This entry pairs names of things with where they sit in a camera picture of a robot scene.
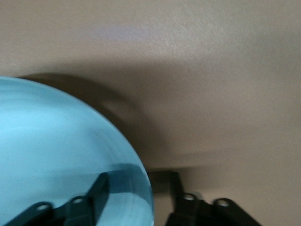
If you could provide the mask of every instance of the black plastic bracket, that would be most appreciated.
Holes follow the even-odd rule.
[[[174,212],[165,226],[261,226],[230,199],[220,198],[211,205],[185,193],[177,172],[171,172],[170,188]]]
[[[102,173],[84,196],[55,209],[50,202],[38,202],[4,226],[95,226],[108,196],[108,174]]]

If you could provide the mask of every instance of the light blue disc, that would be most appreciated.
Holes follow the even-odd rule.
[[[100,113],[52,87],[0,77],[0,225],[40,201],[58,207],[109,172],[98,226],[152,226],[145,169]]]

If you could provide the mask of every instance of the screw hole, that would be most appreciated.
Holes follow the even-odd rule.
[[[223,206],[223,207],[228,207],[229,206],[229,203],[226,202],[225,200],[218,200],[217,204],[220,205],[220,206]]]
[[[40,205],[37,207],[37,210],[40,211],[40,210],[44,210],[44,209],[47,209],[48,208],[48,205]]]
[[[185,194],[184,199],[191,201],[191,200],[194,200],[194,196],[192,194]]]
[[[74,199],[72,202],[73,202],[74,204],[77,204],[77,203],[81,203],[82,201],[84,201],[83,198],[76,198],[76,199]]]

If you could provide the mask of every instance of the black plastic part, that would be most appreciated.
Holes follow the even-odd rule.
[[[38,202],[4,226],[95,226],[108,196],[108,175],[102,173],[86,195],[74,197],[56,209],[49,202]]]
[[[260,226],[260,224],[248,215],[242,208],[230,199],[222,198],[213,202],[214,210],[217,216],[225,219],[231,225],[239,226]]]
[[[217,199],[213,205],[184,192],[177,172],[171,173],[174,212],[165,226],[261,226],[230,199]]]

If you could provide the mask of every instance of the beige wall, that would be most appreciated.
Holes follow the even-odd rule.
[[[207,201],[301,222],[301,1],[2,0],[0,74],[85,100]]]

